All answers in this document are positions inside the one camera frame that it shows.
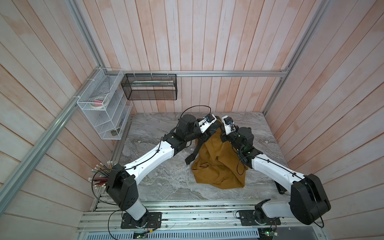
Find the mustard yellow trousers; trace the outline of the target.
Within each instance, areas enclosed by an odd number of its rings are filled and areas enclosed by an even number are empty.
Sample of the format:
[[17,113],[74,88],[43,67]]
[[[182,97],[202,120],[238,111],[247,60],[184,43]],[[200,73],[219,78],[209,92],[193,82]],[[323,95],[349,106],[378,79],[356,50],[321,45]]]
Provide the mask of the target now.
[[246,183],[246,170],[229,142],[222,142],[221,129],[218,129],[199,150],[199,155],[191,166],[195,180],[199,184],[209,184],[227,190],[243,188]]

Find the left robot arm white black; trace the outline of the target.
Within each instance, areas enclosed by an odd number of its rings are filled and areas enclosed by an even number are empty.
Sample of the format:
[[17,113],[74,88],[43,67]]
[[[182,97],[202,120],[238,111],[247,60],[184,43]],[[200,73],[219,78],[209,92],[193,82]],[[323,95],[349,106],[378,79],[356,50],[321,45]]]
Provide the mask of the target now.
[[106,192],[120,210],[142,226],[148,219],[148,210],[139,200],[138,184],[157,166],[184,150],[187,143],[198,140],[194,152],[186,158],[186,164],[189,165],[202,145],[221,125],[221,121],[213,114],[208,114],[202,119],[190,114],[182,116],[177,126],[162,137],[152,150],[124,166],[114,165],[107,181]]

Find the black leather belt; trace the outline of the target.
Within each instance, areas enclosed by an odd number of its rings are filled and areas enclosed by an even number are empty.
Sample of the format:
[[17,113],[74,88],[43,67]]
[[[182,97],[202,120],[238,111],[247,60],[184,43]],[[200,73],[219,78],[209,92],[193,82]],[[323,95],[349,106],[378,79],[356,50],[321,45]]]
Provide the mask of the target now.
[[192,154],[190,154],[186,159],[185,159],[185,162],[186,162],[186,165],[190,165],[194,160],[195,158],[197,157],[201,147],[203,146],[203,144],[210,138],[210,135],[209,134],[203,134],[201,137],[198,137],[197,138],[197,141],[196,141],[196,147],[193,151]]

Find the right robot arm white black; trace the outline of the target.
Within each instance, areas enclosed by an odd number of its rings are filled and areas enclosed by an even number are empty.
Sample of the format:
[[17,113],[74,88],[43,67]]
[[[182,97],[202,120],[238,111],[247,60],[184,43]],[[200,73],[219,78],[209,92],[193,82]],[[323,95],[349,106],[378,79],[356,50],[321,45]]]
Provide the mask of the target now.
[[263,224],[273,218],[296,218],[310,225],[331,210],[321,180],[314,174],[304,175],[268,158],[253,146],[254,136],[250,128],[221,128],[221,139],[234,148],[241,163],[259,171],[277,183],[280,192],[288,192],[288,202],[263,200],[255,206],[256,221]]

